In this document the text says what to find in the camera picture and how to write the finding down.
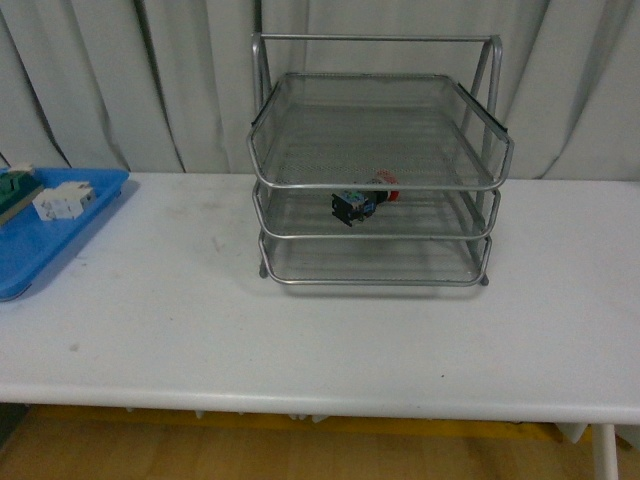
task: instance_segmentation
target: white curtain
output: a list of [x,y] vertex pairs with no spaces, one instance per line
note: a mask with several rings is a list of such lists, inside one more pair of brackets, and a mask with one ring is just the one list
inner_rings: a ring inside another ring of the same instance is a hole
[[[6,163],[250,172],[252,0],[0,0]],[[511,177],[640,180],[633,0],[263,0],[264,31],[501,35]],[[478,49],[271,42],[272,74],[447,73]],[[486,90],[481,92],[484,102]]]

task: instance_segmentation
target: blue tray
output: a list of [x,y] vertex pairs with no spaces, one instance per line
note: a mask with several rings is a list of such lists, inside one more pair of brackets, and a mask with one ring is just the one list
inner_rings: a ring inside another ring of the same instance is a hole
[[122,170],[40,168],[34,176],[45,188],[88,181],[96,200],[75,220],[43,222],[33,205],[0,227],[0,301],[27,289],[44,267],[113,200],[129,174]]

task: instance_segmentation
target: metal mesh desk organizer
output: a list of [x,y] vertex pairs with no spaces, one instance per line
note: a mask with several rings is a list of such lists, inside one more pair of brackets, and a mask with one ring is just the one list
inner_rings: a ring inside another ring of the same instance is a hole
[[[266,41],[478,42],[471,90],[435,74],[286,73]],[[477,101],[491,56],[486,108]],[[256,33],[260,275],[284,284],[488,284],[513,141],[494,118],[502,45],[487,37]]]

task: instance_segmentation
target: mesh tray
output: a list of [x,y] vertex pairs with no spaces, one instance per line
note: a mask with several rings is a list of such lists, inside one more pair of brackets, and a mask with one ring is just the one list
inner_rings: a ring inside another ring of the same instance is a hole
[[274,188],[364,188],[387,169],[398,190],[492,190],[512,151],[504,127],[435,75],[287,74],[248,142]]
[[267,273],[285,284],[469,286],[483,280],[491,238],[281,240],[260,235]]
[[253,199],[262,230],[278,238],[477,240],[491,232],[500,203],[498,191],[405,191],[350,228],[331,214],[332,193],[256,182]]

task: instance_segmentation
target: small electronic component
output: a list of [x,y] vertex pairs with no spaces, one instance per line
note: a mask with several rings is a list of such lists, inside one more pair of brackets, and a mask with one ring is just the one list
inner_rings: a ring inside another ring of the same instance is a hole
[[0,226],[15,217],[43,189],[31,166],[20,166],[0,174]]
[[33,200],[40,220],[78,218],[96,199],[89,182],[64,182],[47,188]]
[[[398,181],[388,170],[379,170],[376,176],[367,183],[384,186],[396,184]],[[399,192],[395,190],[371,190],[362,192],[346,190],[339,195],[334,193],[331,195],[333,198],[331,202],[333,208],[332,215],[345,225],[352,227],[355,220],[360,222],[364,221],[365,218],[373,215],[378,205],[386,201],[395,201],[398,198],[398,194]]]

